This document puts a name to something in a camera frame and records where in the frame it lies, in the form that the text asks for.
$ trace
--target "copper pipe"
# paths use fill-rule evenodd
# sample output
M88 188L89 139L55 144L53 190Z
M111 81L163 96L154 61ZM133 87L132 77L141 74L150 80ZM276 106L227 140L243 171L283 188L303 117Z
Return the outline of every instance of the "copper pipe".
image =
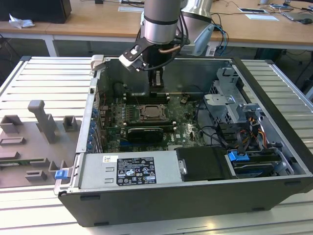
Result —
M167 50L163 50L163 49L159 49L158 51L162 54L168 54L168 53L171 53L171 52L174 52L174 51L177 51L180 49L180 46L176 46L176 47L173 47L171 49L167 49Z

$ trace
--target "laptop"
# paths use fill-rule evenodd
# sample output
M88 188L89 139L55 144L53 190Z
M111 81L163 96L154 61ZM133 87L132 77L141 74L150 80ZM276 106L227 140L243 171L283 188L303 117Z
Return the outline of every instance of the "laptop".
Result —
M289 12L282 12L282 14L292 21L300 21L303 19L311 19L313 20L313 15L312 14L307 14L307 13L289 13Z

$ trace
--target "motherboard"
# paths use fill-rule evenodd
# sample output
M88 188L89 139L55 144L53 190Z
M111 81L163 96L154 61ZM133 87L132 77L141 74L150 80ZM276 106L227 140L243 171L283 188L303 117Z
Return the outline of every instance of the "motherboard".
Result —
M195 122L199 101L185 95L115 98L102 111L103 151L140 152L205 146Z

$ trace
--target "blue tab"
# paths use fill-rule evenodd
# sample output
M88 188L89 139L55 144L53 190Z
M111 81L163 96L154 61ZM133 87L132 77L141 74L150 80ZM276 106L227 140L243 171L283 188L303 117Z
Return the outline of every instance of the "blue tab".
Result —
M248 154L244 154L244 155L238 155L237 151L231 151L230 153L228 153L228 157L230 159L230 161L249 161L250 158L248 156Z
M57 170L55 172L54 178L56 180L66 180L67 179L68 170Z

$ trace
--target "wooden desk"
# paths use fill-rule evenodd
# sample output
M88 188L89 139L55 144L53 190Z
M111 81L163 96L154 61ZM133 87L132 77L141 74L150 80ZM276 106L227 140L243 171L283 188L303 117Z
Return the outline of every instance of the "wooden desk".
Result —
M260 8L259 0L233 0L240 7ZM292 6L307 7L309 3L293 2ZM0 22L0 33L11 38L36 38L46 42L49 54L57 56L54 40L133 42L139 30L141 13L119 12L114 2L94 4L94 1L71 0L72 13L65 24L36 23L33 28L17 29ZM211 13L242 13L230 2L218 0L212 4ZM303 25L274 14L274 21L250 20L241 14L222 15L222 25L229 34L229 46L264 47L284 49L313 49L313 24ZM218 24L217 15L213 20ZM214 32L210 44L216 46L222 39Z

